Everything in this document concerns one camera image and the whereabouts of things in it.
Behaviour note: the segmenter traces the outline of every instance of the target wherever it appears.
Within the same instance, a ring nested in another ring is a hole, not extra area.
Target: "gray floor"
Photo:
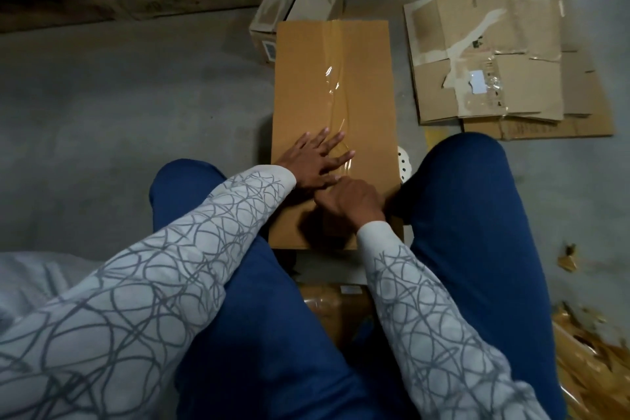
[[[417,167],[426,144],[401,1],[347,0],[347,10],[390,21],[399,144]],[[617,136],[505,144],[553,300],[595,307],[626,333],[629,2],[575,0]],[[234,174],[268,159],[273,70],[249,40],[253,12],[1,36],[0,249],[105,260],[150,232],[147,190],[167,161],[199,158]],[[555,264],[565,242],[585,259],[577,273]],[[311,280],[360,277],[340,261],[304,256],[301,266]]]

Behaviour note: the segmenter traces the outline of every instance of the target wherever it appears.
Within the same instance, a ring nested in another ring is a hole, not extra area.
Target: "thigh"
[[[464,318],[531,384],[553,420],[566,416],[551,305],[522,202],[502,147],[490,137],[447,138],[396,200],[411,249],[444,283]]]
[[[169,163],[151,187],[154,228],[194,209],[224,179],[202,161]],[[362,379],[260,236],[225,290],[221,310],[177,369],[180,418],[379,415]]]

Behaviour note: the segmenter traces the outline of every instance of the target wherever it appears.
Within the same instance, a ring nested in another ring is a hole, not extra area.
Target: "sleeve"
[[[461,316],[444,285],[383,221],[357,234],[368,286],[423,419],[547,419],[531,385]]]
[[[227,179],[198,208],[17,321],[0,337],[0,417],[150,412],[294,186],[278,166]]]

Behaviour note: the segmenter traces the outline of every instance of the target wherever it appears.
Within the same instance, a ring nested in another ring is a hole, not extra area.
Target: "tan cardboard box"
[[[342,11],[343,0],[263,0],[249,25],[249,33],[265,63],[274,65],[279,22],[333,20],[341,18]]]
[[[552,0],[405,5],[421,122],[507,114],[562,119],[554,7]]]
[[[388,23],[282,22],[277,34],[272,161],[306,131],[328,126],[332,135],[341,129],[346,138],[332,155],[357,154],[340,171],[373,184],[385,197],[393,195],[401,181]],[[312,200],[294,201],[289,199],[270,225],[272,248],[356,246],[343,232],[325,235],[334,223]]]
[[[610,103],[579,34],[571,0],[559,0],[559,7],[563,103],[564,113],[569,116],[555,124],[514,117],[465,119],[465,131],[486,133],[498,139],[609,137],[614,134]]]

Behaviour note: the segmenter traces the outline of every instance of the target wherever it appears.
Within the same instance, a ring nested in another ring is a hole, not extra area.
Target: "white label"
[[[267,52],[267,59],[275,62],[275,42],[263,40],[264,51]]]
[[[483,70],[473,70],[471,73],[472,94],[484,94],[488,91],[486,81],[483,78]]]
[[[342,294],[361,294],[361,286],[339,286],[342,290]]]

